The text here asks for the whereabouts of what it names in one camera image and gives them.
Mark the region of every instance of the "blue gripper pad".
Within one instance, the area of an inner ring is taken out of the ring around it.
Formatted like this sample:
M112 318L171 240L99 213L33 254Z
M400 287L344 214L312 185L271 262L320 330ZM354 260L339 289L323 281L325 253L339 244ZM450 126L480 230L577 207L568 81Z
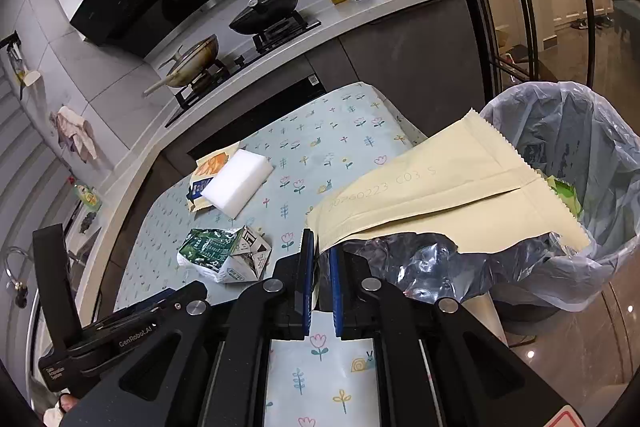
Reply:
M305 332L305 336L308 336L309 330L311 328L311 302L312 302L312 294L314 291L314 270L315 270L315 253L316 246L314 241L314 233L308 230L308 234L306 234L307 230L303 233L303 235L307 235L307 240L305 241L305 237L303 237L303 252L305 255L305 288L304 288L304 314L302 318L302 328Z
M335 336L340 337L342 335L342 293L340 291L337 247L329 250L329 274L331 277L331 293L334 300Z

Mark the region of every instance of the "cooking pot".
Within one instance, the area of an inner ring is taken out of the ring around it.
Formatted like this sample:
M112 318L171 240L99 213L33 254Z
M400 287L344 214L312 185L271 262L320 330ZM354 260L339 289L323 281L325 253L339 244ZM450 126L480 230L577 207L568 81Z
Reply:
M162 86L184 87L195 80L200 73L210 68L216 60L218 56L218 38L215 34L207 37L194 44L182 55L180 55L181 48L182 46L178 48L173 57L160 65L160 68L162 68L172 60L175 61L167 76L149 87L143 93L143 96L150 95Z
M242 35L258 34L291 16L297 4L298 0L250 0L229 27Z

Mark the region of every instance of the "faucet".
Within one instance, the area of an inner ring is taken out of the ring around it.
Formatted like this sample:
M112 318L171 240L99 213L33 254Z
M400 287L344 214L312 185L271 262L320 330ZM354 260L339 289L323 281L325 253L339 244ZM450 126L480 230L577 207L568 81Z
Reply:
M29 289L25 283L18 281L11 272L11 268L9 266L9 255L12 253L18 253L32 263L33 258L19 247L8 247L0 255L0 257L4 257L4 271L9 276L9 282L6 284L6 289L11 295L14 295L15 305L20 309L24 309L27 306L27 295L29 293Z

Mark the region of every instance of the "green snack bag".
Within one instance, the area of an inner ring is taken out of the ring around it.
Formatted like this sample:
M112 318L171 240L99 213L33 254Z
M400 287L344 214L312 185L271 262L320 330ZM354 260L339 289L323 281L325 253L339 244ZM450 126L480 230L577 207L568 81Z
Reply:
M191 263L219 272L240 236L238 230L192 229L178 251Z
M536 172L546 180L546 183L549 185L549 187L551 187L558 198L562 200L562 203L564 203L567 208L569 208L571 213L574 214L574 217L580 216L582 206L580 204L580 201L578 201L577 194L575 193L575 187L566 182L563 182L562 180L559 180L555 176L546 177L545 173L540 169L536 169Z

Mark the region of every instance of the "plastic bag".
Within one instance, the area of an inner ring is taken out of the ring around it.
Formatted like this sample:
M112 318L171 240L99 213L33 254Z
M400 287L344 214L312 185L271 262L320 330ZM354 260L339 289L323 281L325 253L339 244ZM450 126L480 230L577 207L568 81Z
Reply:
M484 295L494 284L527 277L555 245L551 235L520 241L494 254L458 253L455 243L441 233L414 232L344 241L342 249L367 259L373 277L394 284L407 297L431 304L442 297L463 302ZM328 254L321 256L321 291L330 291Z
M592 237L575 255L551 248L528 277L492 288L492 297L586 308L640 242L640 139L606 99L574 82L510 87L481 116L531 167L575 187Z

